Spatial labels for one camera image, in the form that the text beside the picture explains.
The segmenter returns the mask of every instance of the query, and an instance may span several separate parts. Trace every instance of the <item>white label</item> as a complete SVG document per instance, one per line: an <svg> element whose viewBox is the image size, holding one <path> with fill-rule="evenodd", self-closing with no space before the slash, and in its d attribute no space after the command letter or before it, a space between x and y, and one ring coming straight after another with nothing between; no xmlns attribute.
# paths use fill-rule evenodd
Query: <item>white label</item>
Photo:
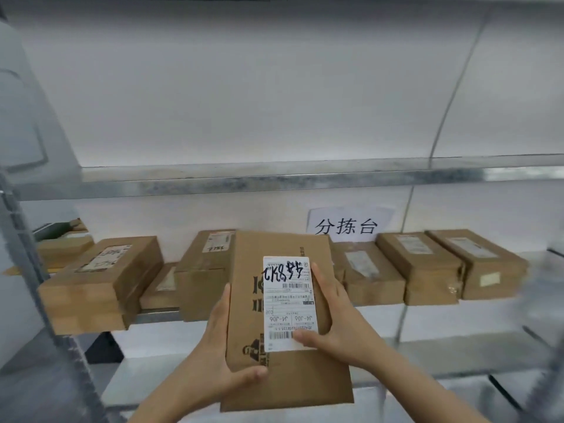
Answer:
<svg viewBox="0 0 564 423"><path fill-rule="evenodd" d="M498 256L491 252L489 249L478 245L476 242L471 241L467 237L449 237L448 241L459 248L464 249L469 254L477 258L497 258Z"/></svg>
<svg viewBox="0 0 564 423"><path fill-rule="evenodd" d="M171 267L165 278L155 288L155 291L176 291L176 284L174 283L174 267Z"/></svg>
<svg viewBox="0 0 564 423"><path fill-rule="evenodd" d="M306 256L263 258L264 351L307 349L292 331L318 331L310 259Z"/></svg>
<svg viewBox="0 0 564 423"><path fill-rule="evenodd" d="M202 253L227 251L231 243L231 236L233 236L234 233L233 231L217 231L210 233Z"/></svg>
<svg viewBox="0 0 564 423"><path fill-rule="evenodd" d="M364 277L378 277L380 271L370 259L366 251L345 252L349 263L354 270Z"/></svg>
<svg viewBox="0 0 564 423"><path fill-rule="evenodd" d="M108 270L131 248L131 245L109 246L100 252L88 264L78 269L78 272L96 272Z"/></svg>
<svg viewBox="0 0 564 423"><path fill-rule="evenodd" d="M83 233L71 233L71 234L67 234L64 239L71 239L73 237L87 237L90 236L90 233L88 232L83 232Z"/></svg>
<svg viewBox="0 0 564 423"><path fill-rule="evenodd" d="M396 237L410 254L433 254L431 248L424 244L417 236L397 235Z"/></svg>
<svg viewBox="0 0 564 423"><path fill-rule="evenodd" d="M328 234L333 242L373 242L386 230L394 209L381 206L340 206L310 209L308 234Z"/></svg>
<svg viewBox="0 0 564 423"><path fill-rule="evenodd" d="M499 272L490 273L488 275L480 276L480 286L491 286L500 284L501 279Z"/></svg>

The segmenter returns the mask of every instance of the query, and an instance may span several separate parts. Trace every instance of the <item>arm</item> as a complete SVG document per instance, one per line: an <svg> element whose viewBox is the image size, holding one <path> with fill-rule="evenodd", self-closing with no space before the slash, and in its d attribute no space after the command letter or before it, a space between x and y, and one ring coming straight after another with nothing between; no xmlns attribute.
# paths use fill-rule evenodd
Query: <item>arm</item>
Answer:
<svg viewBox="0 0 564 423"><path fill-rule="evenodd" d="M396 397L416 423L485 423L480 413L389 347L351 304L344 287L312 269L327 299L333 326L326 335L297 330L293 337L349 365L363 368Z"/></svg>
<svg viewBox="0 0 564 423"><path fill-rule="evenodd" d="M211 311L198 345L141 402L130 423L177 423L188 413L218 402L227 393L267 376L266 367L250 367L233 373L225 362L230 292L227 284Z"/></svg>

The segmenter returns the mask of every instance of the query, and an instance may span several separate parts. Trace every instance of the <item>barcode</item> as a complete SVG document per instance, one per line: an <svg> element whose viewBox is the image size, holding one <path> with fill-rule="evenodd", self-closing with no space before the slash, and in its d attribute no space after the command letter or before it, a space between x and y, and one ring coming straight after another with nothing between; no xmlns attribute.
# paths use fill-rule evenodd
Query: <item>barcode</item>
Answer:
<svg viewBox="0 0 564 423"><path fill-rule="evenodd" d="M290 338L291 336L292 336L292 333L290 331L269 332L268 333L268 337L271 340L283 340L285 338Z"/></svg>
<svg viewBox="0 0 564 423"><path fill-rule="evenodd" d="M283 288L309 288L310 285L303 282L290 282L288 284L282 284Z"/></svg>

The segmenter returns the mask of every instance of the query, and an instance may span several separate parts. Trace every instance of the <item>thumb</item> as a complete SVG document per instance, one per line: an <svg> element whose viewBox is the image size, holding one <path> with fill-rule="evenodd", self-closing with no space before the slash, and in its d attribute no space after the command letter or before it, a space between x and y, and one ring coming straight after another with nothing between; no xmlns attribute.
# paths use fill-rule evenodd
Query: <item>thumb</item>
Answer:
<svg viewBox="0 0 564 423"><path fill-rule="evenodd" d="M327 339L315 331L309 329L296 329L292 333L292 338L307 348L327 349Z"/></svg>
<svg viewBox="0 0 564 423"><path fill-rule="evenodd" d="M264 379L267 375L268 368L263 367L262 365L245 368L244 370L231 374L228 389L234 390L238 387L257 383L258 381Z"/></svg>

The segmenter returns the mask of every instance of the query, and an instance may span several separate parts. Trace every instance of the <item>label sticker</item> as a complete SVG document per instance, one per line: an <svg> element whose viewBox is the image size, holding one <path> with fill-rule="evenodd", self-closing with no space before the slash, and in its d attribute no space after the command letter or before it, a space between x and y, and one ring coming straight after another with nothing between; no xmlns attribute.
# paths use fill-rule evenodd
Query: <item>label sticker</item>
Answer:
<svg viewBox="0 0 564 423"><path fill-rule="evenodd" d="M318 331L310 259L265 256L263 269L265 352L308 349L292 338L292 331Z"/></svg>
<svg viewBox="0 0 564 423"><path fill-rule="evenodd" d="M231 236L233 236L234 233L234 231L217 231L210 233L204 249L202 249L202 254L206 252L227 251L231 243Z"/></svg>
<svg viewBox="0 0 564 423"><path fill-rule="evenodd" d="M176 291L176 284L174 283L174 267L171 267L165 278L155 288L155 291Z"/></svg>
<svg viewBox="0 0 564 423"><path fill-rule="evenodd" d="M366 251L345 252L352 268L364 277L378 277L380 271L370 259Z"/></svg>
<svg viewBox="0 0 564 423"><path fill-rule="evenodd" d="M467 237L449 237L448 241L459 248L464 249L469 254L477 258L497 258L498 255L491 252L489 249L478 245L476 242Z"/></svg>
<svg viewBox="0 0 564 423"><path fill-rule="evenodd" d="M491 286L500 283L501 283L501 278L499 272L480 276L480 286Z"/></svg>
<svg viewBox="0 0 564 423"><path fill-rule="evenodd" d="M84 232L84 233L71 233L71 234L67 234L64 239L71 239L73 237L87 237L90 236L90 233L88 232Z"/></svg>
<svg viewBox="0 0 564 423"><path fill-rule="evenodd" d="M423 243L417 236L397 235L398 241L410 254L433 254L431 248Z"/></svg>
<svg viewBox="0 0 564 423"><path fill-rule="evenodd" d="M131 245L109 246L94 259L77 270L77 272L97 272L108 270L131 248Z"/></svg>

